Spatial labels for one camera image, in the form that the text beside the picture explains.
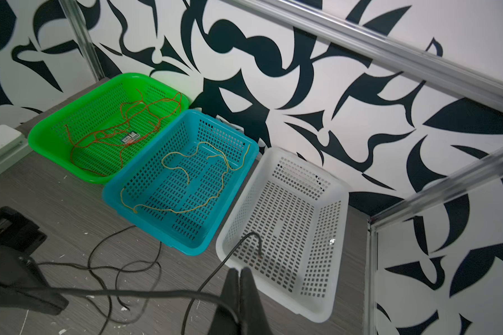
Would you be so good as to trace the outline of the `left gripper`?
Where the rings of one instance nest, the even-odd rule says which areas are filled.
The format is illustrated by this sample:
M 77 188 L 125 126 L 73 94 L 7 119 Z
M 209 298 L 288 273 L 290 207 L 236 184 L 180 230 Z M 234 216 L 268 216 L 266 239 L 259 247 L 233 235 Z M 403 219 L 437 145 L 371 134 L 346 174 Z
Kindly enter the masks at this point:
M 48 236 L 40 227 L 12 207 L 0 208 L 0 245 L 32 255 Z M 30 257 L 0 255 L 0 308 L 20 308 L 59 315 L 69 301 L 49 293 L 50 285 Z

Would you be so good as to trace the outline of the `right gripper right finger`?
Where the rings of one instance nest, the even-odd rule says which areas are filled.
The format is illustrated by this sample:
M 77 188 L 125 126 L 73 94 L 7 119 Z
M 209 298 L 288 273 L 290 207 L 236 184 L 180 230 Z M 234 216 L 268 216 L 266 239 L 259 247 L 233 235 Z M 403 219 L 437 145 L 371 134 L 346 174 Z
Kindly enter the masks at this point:
M 240 333 L 272 335 L 250 268 L 240 272 Z

